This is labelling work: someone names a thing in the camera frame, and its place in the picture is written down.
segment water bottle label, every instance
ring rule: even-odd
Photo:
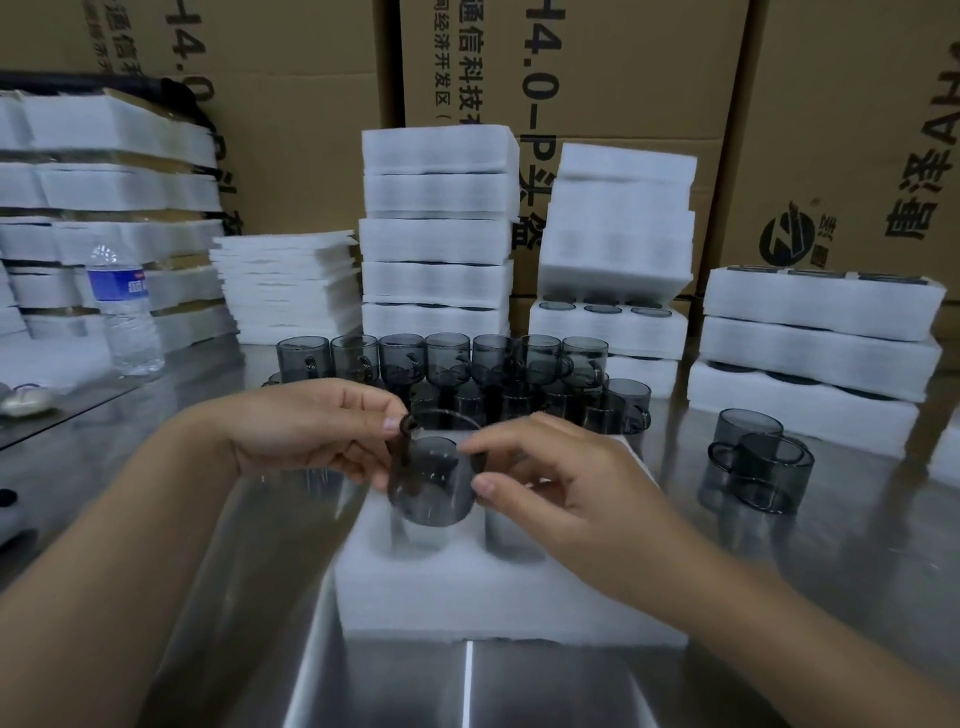
[[[147,298],[147,279],[142,268],[126,271],[87,271],[97,301],[139,301]]]

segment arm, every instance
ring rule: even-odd
[[[331,466],[383,485],[403,413],[385,392],[320,380],[164,424],[0,596],[4,725],[133,725],[237,478]]]
[[[960,725],[953,697],[704,538],[619,443],[534,415],[461,447],[504,471],[478,475],[479,496],[600,592],[703,642],[791,725]],[[521,485],[543,477],[550,499]]]

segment plastic water bottle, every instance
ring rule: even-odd
[[[104,317],[113,368],[124,376],[163,369],[163,348],[139,257],[123,243],[99,243],[90,254],[86,274]]]

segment white foam sheet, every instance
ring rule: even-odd
[[[426,260],[502,265],[510,257],[509,220],[360,221],[365,262]]]
[[[371,491],[334,567],[345,636],[686,644],[683,633],[600,595],[503,527],[512,524],[501,523],[488,547],[485,521],[474,506],[457,525],[430,529],[446,532],[441,548],[418,546],[420,534],[410,543],[386,496]]]
[[[415,333],[426,337],[442,331],[458,331],[471,339],[485,333],[508,334],[508,310],[425,306],[416,303],[363,304],[363,330],[380,338],[392,333]]]
[[[51,207],[36,167],[23,161],[0,162],[0,207]]]
[[[609,306],[537,300],[530,309],[530,333],[565,339],[592,336],[606,341],[610,353],[681,359],[688,321],[670,307]]]
[[[213,136],[108,94],[31,96],[22,108],[36,150],[135,152],[216,167]]]
[[[56,263],[60,251],[48,217],[0,217],[0,257]]]
[[[8,270],[21,308],[66,308],[83,302],[73,268],[10,266]]]
[[[607,376],[611,379],[635,379],[650,387],[651,396],[667,400],[677,385],[679,361],[633,356],[607,357]]]
[[[927,278],[877,278],[752,266],[716,268],[710,271],[704,313],[924,341],[946,288]]]
[[[112,163],[36,165],[47,206],[68,210],[125,211],[221,209],[210,175],[167,174]]]
[[[721,371],[704,359],[690,368],[686,395],[694,409],[752,409],[780,420],[788,431],[895,458],[905,455],[919,414],[912,402],[790,383],[760,371]]]
[[[940,345],[707,316],[700,355],[743,367],[922,402]]]
[[[934,480],[960,488],[960,407],[940,435],[926,470]]]
[[[176,255],[205,253],[213,239],[224,234],[220,220],[161,222],[54,222],[52,234],[58,260],[64,265],[86,265],[96,245],[133,251],[140,263]]]
[[[367,174],[497,173],[516,175],[520,148],[510,127],[464,124],[363,132]]]
[[[514,220],[520,213],[516,174],[365,175],[367,217]]]
[[[3,346],[0,381],[10,387],[38,384],[66,393],[109,374],[111,368],[102,338],[18,339]]]
[[[514,262],[504,265],[363,263],[364,303],[440,303],[500,308],[514,285]]]
[[[696,157],[567,141],[561,149],[558,177],[607,182],[660,182],[689,189],[696,173]]]

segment company logo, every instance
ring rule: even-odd
[[[788,211],[767,223],[760,234],[760,255],[770,265],[794,265],[813,249],[816,239],[813,218],[791,202]]]

